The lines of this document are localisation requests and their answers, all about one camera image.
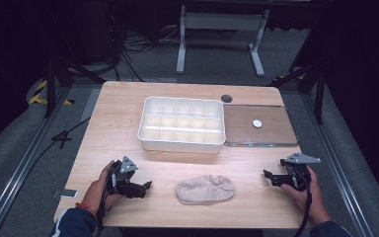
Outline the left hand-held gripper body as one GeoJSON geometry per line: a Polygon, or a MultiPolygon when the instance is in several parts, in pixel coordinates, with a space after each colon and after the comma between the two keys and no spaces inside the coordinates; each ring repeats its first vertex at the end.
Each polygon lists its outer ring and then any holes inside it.
{"type": "Polygon", "coordinates": [[[123,196],[124,190],[134,189],[130,179],[137,169],[137,165],[127,156],[124,156],[122,160],[113,162],[108,174],[107,190],[109,194],[119,194],[123,196]]]}

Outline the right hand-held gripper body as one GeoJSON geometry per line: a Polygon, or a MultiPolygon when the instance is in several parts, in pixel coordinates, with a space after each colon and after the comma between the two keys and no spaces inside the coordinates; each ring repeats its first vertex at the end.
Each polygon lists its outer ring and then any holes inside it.
{"type": "Polygon", "coordinates": [[[295,152],[280,160],[280,165],[286,170],[288,184],[296,191],[303,192],[309,185],[311,178],[308,164],[319,164],[320,158],[295,152]]]}

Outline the beige sock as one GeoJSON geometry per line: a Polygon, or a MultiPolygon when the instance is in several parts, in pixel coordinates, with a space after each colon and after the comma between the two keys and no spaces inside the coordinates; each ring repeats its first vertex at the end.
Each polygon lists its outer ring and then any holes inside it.
{"type": "Polygon", "coordinates": [[[210,204],[230,199],[236,187],[224,176],[203,175],[183,180],[176,186],[176,196],[184,204],[210,204]]]}

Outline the white divided storage box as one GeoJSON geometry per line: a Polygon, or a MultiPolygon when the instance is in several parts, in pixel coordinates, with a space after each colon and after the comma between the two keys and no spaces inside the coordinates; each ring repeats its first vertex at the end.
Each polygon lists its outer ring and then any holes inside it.
{"type": "Polygon", "coordinates": [[[148,97],[137,137],[145,150],[217,154],[226,141],[223,104],[216,100],[148,97]]]}

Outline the person's right hand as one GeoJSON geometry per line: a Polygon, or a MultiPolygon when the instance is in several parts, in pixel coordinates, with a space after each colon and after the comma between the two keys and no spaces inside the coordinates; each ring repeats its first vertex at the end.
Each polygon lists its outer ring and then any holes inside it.
{"type": "MultiPolygon", "coordinates": [[[[330,217],[324,203],[322,189],[318,183],[316,173],[308,168],[311,182],[310,182],[310,194],[312,202],[309,208],[309,218],[315,225],[322,224],[327,221],[331,221],[330,217]]],[[[298,206],[304,210],[306,208],[307,192],[298,192],[289,185],[283,184],[280,188],[284,191],[286,195],[293,198],[298,206]]]]}

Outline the person's left hand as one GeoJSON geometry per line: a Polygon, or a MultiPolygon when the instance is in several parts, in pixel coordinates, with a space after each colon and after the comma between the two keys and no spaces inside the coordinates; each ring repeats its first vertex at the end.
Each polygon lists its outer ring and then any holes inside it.
{"type": "Polygon", "coordinates": [[[81,203],[86,204],[88,209],[93,213],[97,214],[100,208],[101,200],[105,201],[104,210],[109,210],[117,201],[121,199],[121,195],[113,194],[107,195],[106,197],[103,195],[103,192],[106,189],[106,180],[109,174],[109,168],[113,164],[114,161],[111,161],[101,172],[99,179],[94,181],[89,189],[86,191],[81,203]]]}

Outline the clear lid with white knob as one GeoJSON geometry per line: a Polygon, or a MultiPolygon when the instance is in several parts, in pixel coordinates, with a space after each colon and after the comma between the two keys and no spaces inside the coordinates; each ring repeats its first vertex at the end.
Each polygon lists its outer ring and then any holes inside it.
{"type": "Polygon", "coordinates": [[[226,146],[297,146],[290,115],[283,106],[225,105],[226,146]]]}

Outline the grey tape strip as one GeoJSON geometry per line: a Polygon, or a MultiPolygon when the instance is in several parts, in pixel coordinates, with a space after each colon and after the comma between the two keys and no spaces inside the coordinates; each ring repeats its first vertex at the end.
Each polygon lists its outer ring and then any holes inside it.
{"type": "Polygon", "coordinates": [[[63,189],[60,191],[55,191],[52,195],[54,198],[75,198],[77,197],[76,190],[63,189]]]}

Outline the black tripod stand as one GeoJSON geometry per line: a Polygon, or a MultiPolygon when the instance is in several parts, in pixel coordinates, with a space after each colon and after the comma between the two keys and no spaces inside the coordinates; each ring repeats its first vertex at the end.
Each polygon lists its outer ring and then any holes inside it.
{"type": "Polygon", "coordinates": [[[74,80],[69,71],[70,68],[75,69],[98,84],[104,84],[106,80],[69,59],[67,55],[69,45],[63,41],[63,35],[48,5],[43,3],[43,6],[46,17],[43,22],[44,26],[40,29],[42,30],[48,53],[48,63],[46,66],[47,108],[45,117],[49,118],[56,109],[55,82],[58,81],[62,88],[70,88],[73,85],[74,80]]]}
{"type": "Polygon", "coordinates": [[[325,37],[326,32],[324,21],[317,20],[289,67],[289,74],[282,77],[277,76],[269,84],[270,87],[278,88],[302,76],[303,79],[297,86],[299,94],[309,94],[313,87],[316,87],[313,112],[319,124],[323,123],[322,108],[325,90],[324,65],[328,55],[328,44],[325,37]]]}

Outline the yellow black floor tape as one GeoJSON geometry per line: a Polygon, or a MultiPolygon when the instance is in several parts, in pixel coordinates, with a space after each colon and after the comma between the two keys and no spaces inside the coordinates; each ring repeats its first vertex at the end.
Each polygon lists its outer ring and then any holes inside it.
{"type": "Polygon", "coordinates": [[[41,94],[43,93],[45,87],[47,85],[47,82],[45,79],[43,79],[37,86],[36,90],[34,91],[32,97],[29,100],[30,104],[47,104],[47,99],[43,98],[41,94]]]}

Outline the aluminium floor rail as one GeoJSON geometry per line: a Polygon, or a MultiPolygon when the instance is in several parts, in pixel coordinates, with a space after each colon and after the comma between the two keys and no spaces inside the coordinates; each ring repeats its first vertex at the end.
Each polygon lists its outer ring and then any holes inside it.
{"type": "Polygon", "coordinates": [[[69,92],[69,88],[61,88],[56,93],[55,108],[48,118],[44,117],[46,105],[32,104],[0,134],[0,225],[69,92]]]}
{"type": "Polygon", "coordinates": [[[318,123],[315,113],[314,104],[307,95],[300,96],[303,104],[306,107],[307,114],[312,120],[312,124],[318,133],[318,136],[323,143],[325,153],[327,155],[327,163],[331,173],[335,179],[335,182],[340,190],[342,200],[346,206],[346,209],[351,217],[353,225],[357,231],[358,237],[374,237],[374,234],[368,224],[361,206],[358,203],[357,197],[353,188],[351,187],[344,170],[341,167],[341,163],[338,156],[330,142],[325,128],[318,123]]]}

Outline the grey metal desk frame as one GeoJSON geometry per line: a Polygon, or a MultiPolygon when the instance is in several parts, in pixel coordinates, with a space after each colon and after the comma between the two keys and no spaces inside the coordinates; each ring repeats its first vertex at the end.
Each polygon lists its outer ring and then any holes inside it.
{"type": "Polygon", "coordinates": [[[176,73],[185,72],[186,62],[186,30],[224,30],[224,31],[250,31],[257,36],[253,43],[248,45],[256,74],[265,76],[265,71],[259,55],[259,46],[265,31],[269,10],[263,10],[257,15],[226,14],[226,13],[196,13],[189,12],[185,5],[181,6],[180,15],[180,46],[176,73]]]}

